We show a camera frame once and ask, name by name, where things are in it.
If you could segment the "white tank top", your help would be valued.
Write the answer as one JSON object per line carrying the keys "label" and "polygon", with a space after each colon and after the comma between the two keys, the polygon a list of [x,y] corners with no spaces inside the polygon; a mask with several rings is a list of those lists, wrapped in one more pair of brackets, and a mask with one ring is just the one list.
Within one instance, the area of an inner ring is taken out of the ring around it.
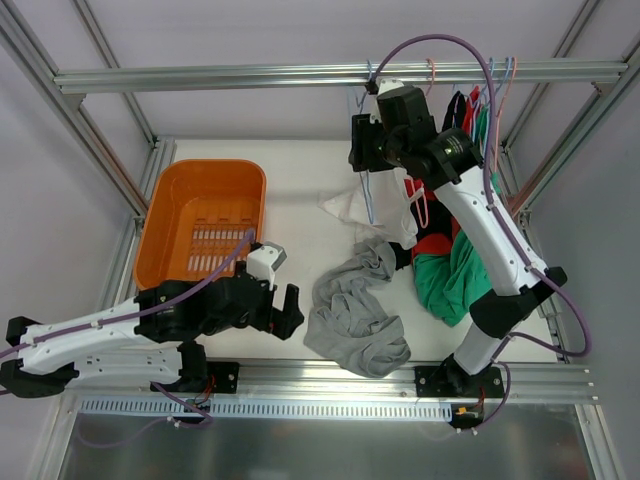
{"label": "white tank top", "polygon": [[358,183],[336,195],[322,194],[318,206],[344,223],[356,226],[360,238],[380,236],[410,250],[417,243],[418,222],[411,206],[424,188],[401,168],[360,173]]}

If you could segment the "grey tank top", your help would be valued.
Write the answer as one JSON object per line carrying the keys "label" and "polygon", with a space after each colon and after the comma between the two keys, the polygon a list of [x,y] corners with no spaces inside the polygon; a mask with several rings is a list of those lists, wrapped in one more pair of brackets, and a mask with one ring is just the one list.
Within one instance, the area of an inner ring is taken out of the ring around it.
{"label": "grey tank top", "polygon": [[396,256],[380,237],[354,245],[353,256],[314,284],[303,343],[361,377],[384,378],[411,357],[399,316],[390,316],[369,290],[391,282]]}

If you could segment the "black tank top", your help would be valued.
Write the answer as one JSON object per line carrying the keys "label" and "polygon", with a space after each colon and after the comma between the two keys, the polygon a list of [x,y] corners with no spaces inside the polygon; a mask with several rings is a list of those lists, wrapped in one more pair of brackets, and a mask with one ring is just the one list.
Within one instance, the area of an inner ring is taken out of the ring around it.
{"label": "black tank top", "polygon": [[[404,183],[408,193],[410,180],[405,180]],[[417,243],[410,249],[403,249],[400,244],[391,243],[396,256],[396,270],[409,266],[416,255],[448,255],[451,252],[457,232],[460,230],[457,221],[453,219],[449,210],[436,199],[434,193],[426,189],[426,195],[429,221],[425,229],[420,228],[417,224],[418,218],[415,204],[412,203],[410,206],[410,211],[418,226]]]}

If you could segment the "red tank top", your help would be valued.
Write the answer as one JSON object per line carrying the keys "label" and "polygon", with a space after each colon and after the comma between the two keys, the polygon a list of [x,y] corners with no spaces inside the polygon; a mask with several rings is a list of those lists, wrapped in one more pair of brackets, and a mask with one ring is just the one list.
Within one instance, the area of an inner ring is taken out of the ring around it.
{"label": "red tank top", "polygon": [[[442,129],[461,128],[466,134],[470,134],[473,117],[472,102],[477,100],[478,96],[478,87],[472,90],[471,99],[460,91],[454,93],[447,106]],[[411,206],[411,212],[418,225],[417,244],[412,248],[412,256],[449,254],[460,231],[457,220],[435,194],[423,186],[421,181],[406,180],[405,186],[408,193],[413,193],[419,188],[424,191],[423,196]]]}

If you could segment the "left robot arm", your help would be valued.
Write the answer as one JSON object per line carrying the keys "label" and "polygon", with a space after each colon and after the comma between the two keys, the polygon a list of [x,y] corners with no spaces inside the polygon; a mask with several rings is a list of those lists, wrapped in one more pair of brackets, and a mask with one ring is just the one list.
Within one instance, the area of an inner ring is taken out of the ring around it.
{"label": "left robot arm", "polygon": [[252,327],[286,340],[303,323],[299,289],[286,288],[282,308],[266,280],[240,272],[210,283],[169,280],[109,309],[58,324],[11,319],[1,354],[1,392],[43,398],[70,385],[155,382],[196,391],[207,382],[196,340]]}

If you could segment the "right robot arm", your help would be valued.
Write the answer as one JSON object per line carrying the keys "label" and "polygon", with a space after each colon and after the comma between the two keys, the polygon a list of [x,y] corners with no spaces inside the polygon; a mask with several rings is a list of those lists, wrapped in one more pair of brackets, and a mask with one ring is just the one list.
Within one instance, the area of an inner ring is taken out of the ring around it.
{"label": "right robot arm", "polygon": [[424,92],[399,80],[370,82],[377,107],[352,119],[349,162],[356,172],[402,168],[442,203],[487,270],[490,290],[470,306],[472,324],[460,346],[429,379],[466,397],[503,340],[567,281],[530,248],[490,180],[480,150],[461,129],[438,132]]}

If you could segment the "green tank top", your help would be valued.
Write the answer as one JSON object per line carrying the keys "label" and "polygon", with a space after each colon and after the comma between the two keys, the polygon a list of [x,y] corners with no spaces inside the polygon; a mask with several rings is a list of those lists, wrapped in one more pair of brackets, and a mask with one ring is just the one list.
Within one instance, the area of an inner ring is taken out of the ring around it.
{"label": "green tank top", "polygon": [[420,303],[449,327],[458,325],[471,304],[491,289],[487,270],[461,226],[448,255],[416,255],[411,264]]}

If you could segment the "orange plastic basket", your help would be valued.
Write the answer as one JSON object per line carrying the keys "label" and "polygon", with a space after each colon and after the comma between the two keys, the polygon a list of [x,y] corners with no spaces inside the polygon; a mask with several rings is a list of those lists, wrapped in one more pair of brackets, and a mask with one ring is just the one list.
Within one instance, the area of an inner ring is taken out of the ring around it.
{"label": "orange plastic basket", "polygon": [[156,184],[134,265],[140,290],[211,274],[252,229],[260,239],[267,180],[242,159],[188,159]]}

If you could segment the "aluminium frame rail front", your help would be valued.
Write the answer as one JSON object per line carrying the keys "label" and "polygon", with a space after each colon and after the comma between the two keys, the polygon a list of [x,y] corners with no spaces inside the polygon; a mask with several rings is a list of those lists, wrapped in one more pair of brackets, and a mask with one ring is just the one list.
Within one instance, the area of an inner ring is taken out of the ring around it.
{"label": "aluminium frame rail front", "polygon": [[[414,399],[416,370],[435,362],[410,362],[383,379],[367,379],[325,360],[242,359],[235,394],[249,398]],[[590,370],[562,363],[511,363],[509,399],[520,403],[594,404],[600,395]]]}

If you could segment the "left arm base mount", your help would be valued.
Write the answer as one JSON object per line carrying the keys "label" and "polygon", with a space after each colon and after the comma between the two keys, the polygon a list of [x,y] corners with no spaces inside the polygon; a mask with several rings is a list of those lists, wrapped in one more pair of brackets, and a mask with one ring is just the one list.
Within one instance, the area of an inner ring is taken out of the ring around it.
{"label": "left arm base mount", "polygon": [[231,361],[206,361],[179,370],[176,381],[161,383],[170,393],[236,394],[240,364]]}

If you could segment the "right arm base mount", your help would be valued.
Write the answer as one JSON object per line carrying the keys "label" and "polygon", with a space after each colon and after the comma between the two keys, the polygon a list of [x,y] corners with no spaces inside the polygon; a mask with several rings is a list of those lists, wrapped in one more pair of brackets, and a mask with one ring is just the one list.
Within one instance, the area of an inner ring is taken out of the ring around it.
{"label": "right arm base mount", "polygon": [[464,370],[444,364],[419,365],[413,371],[418,398],[504,397],[502,374],[495,366],[486,367],[477,375],[468,375]]}

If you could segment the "aluminium hanging rail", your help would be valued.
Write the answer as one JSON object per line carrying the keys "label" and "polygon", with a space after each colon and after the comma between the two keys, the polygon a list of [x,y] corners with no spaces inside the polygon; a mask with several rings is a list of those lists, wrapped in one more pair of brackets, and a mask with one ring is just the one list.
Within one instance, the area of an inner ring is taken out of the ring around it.
{"label": "aluminium hanging rail", "polygon": [[[520,83],[613,83],[628,72],[619,60],[519,60],[515,80]],[[367,63],[183,66],[68,70],[54,76],[64,94],[140,93],[293,87],[362,87],[375,72]],[[387,64],[378,78],[418,85],[473,84],[484,81],[475,62],[428,61]]]}

